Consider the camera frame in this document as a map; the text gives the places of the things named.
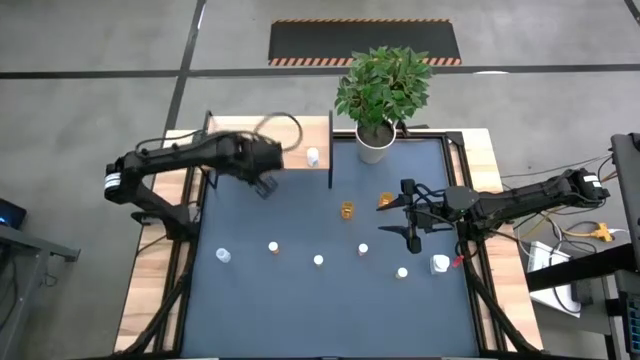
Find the green plant in white pot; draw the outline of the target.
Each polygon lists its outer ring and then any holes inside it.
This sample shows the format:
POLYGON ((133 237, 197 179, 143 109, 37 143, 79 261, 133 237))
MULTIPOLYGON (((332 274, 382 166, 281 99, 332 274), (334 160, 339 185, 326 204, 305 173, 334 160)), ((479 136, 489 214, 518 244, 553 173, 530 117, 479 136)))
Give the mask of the green plant in white pot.
POLYGON ((355 122, 362 162, 381 161, 397 138, 397 127, 426 106, 432 76, 427 57, 410 47, 380 46, 352 53, 334 107, 355 122))

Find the wooden shelf with black legs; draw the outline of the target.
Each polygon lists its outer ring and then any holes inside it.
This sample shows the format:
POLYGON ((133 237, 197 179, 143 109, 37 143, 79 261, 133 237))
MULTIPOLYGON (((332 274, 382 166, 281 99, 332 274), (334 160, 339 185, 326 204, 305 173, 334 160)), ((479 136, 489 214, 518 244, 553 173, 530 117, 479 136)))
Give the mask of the wooden shelf with black legs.
POLYGON ((332 114, 322 116, 295 115, 294 122, 288 115, 270 115, 261 124, 265 115, 226 116, 208 115, 205 129, 208 133, 220 130, 256 131, 277 142, 286 152, 283 155, 286 170, 311 170, 324 173, 325 184, 333 187, 333 129, 332 114), (307 165, 306 152, 309 147, 319 150, 319 166, 307 165))

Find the white flat box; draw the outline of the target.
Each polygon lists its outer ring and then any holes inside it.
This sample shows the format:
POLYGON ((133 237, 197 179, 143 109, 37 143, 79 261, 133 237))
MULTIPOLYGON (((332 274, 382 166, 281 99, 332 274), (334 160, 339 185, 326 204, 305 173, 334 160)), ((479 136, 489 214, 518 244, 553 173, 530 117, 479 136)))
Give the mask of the white flat box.
MULTIPOLYGON (((535 241, 531 243, 528 250, 527 272, 534 272, 551 265, 568 262, 570 259, 570 255, 555 250, 542 242, 535 241)), ((530 297, 536 303, 554 308, 575 318, 580 317, 582 305, 573 300, 570 284, 531 291, 530 297)))

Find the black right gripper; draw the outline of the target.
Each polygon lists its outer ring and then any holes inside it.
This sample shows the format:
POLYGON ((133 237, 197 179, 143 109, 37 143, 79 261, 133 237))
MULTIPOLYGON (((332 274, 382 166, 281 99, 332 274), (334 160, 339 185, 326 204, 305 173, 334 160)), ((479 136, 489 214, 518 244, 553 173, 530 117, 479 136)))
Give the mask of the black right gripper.
POLYGON ((403 207, 407 225, 379 226, 378 229, 401 235, 409 252, 418 254, 422 251, 422 243, 417 233, 419 230, 423 230, 425 233, 433 231, 433 226, 438 220, 431 212, 434 205, 432 197, 443 197, 444 191, 431 190, 422 183, 416 183, 413 179, 401 180, 400 186, 402 195, 396 197, 393 206, 389 209, 403 207))

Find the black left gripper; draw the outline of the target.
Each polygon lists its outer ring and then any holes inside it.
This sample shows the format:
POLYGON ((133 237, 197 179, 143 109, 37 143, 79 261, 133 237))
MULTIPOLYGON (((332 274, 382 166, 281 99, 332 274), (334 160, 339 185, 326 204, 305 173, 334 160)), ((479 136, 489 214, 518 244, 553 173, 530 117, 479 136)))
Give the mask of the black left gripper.
POLYGON ((278 183, 272 176, 260 176, 283 168, 283 149, 279 142, 248 138, 237 142, 232 175, 244 181, 255 181, 255 191, 262 199, 270 197, 278 183))

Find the grey metal desk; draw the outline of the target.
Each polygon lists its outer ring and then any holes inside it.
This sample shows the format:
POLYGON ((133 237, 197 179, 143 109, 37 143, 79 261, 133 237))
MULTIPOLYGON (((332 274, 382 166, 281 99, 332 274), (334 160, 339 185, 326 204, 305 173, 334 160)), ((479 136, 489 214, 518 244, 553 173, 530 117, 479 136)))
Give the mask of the grey metal desk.
POLYGON ((0 290, 0 360, 16 360, 30 307, 44 280, 49 258, 76 262, 80 249, 0 225, 0 280, 8 273, 7 298, 0 290))

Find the dark computer monitor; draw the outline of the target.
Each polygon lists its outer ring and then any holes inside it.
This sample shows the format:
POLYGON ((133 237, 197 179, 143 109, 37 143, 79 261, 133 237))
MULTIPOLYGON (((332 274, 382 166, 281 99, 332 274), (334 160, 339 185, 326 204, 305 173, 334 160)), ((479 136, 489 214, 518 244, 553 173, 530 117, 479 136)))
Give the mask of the dark computer monitor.
POLYGON ((640 133, 613 135, 611 145, 631 244, 640 258, 640 133))

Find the black hazard-striped floor mat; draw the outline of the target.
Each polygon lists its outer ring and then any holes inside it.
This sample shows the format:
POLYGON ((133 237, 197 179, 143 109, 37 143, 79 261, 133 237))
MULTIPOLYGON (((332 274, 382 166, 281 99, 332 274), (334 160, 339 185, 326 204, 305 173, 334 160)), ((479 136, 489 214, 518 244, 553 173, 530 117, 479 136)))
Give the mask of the black hazard-striped floor mat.
POLYGON ((425 52, 432 66, 462 64, 453 24, 436 19, 280 19, 271 24, 268 64, 343 67, 354 52, 379 47, 425 52))

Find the black desk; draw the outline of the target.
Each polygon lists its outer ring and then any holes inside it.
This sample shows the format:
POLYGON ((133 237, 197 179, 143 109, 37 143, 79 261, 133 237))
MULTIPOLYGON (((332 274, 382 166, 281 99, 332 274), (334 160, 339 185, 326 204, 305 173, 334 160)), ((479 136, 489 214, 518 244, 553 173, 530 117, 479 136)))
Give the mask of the black desk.
MULTIPOLYGON (((528 288, 537 291, 608 275, 615 277, 618 299, 616 305, 613 299, 609 300, 607 311, 622 318, 620 294, 640 295, 640 265, 631 243, 529 272, 526 279, 528 288)), ((639 356, 630 357, 640 360, 639 356)))

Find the black metal rig frame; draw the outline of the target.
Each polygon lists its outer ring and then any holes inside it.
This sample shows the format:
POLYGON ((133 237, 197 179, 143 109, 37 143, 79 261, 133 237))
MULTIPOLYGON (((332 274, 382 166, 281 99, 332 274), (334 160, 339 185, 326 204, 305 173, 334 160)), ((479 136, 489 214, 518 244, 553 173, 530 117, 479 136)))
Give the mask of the black metal rig frame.
MULTIPOLYGON (((347 129, 333 129, 333 136, 347 138, 347 129)), ((457 185, 471 185, 479 191, 498 192, 499 171, 489 132, 485 128, 469 129, 409 129, 401 142, 442 137, 457 185)), ((203 191, 207 168, 183 168, 156 174, 151 191, 172 205, 186 205, 196 211, 203 207, 203 191)), ((517 268, 517 245, 510 242, 513 230, 503 226, 497 237, 488 240, 484 258, 475 261, 478 273, 494 282, 494 293, 503 311, 523 337, 536 348, 542 339, 533 305, 526 291, 525 273, 517 268)), ((132 277, 119 324, 114 350, 117 353, 131 347, 151 322, 164 299, 174 288, 186 268, 186 258, 195 245, 165 237, 160 225, 145 224, 134 260, 132 277)))

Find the blue-grey table mat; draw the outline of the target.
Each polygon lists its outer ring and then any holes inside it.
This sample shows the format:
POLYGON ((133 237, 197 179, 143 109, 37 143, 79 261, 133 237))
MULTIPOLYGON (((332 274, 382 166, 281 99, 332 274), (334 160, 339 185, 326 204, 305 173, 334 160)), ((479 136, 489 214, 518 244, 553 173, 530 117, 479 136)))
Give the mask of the blue-grey table mat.
POLYGON ((424 235, 412 254, 379 226, 404 225, 399 209, 377 211, 382 193, 411 178, 434 189, 448 178, 436 139, 399 142, 377 164, 351 142, 334 146, 325 175, 286 170, 260 198, 220 178, 208 189, 184 326, 185 357, 473 357, 478 352, 464 272, 432 275, 435 254, 452 256, 453 231, 424 235), (343 202, 354 204, 344 220, 343 202), (268 244, 279 244, 272 254, 268 244), (360 256, 358 245, 368 252, 360 256), (218 248, 231 253, 222 263, 218 248), (315 255, 324 263, 316 266, 315 255), (408 276, 395 277, 404 267, 408 276))

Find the dark laptop with blue light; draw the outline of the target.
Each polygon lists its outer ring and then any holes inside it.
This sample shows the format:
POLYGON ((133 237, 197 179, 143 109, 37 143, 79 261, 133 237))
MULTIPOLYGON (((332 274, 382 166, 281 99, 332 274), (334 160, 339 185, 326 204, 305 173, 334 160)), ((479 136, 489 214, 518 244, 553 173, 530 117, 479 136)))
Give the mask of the dark laptop with blue light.
POLYGON ((26 216, 26 209, 0 198, 0 225, 20 230, 26 216))

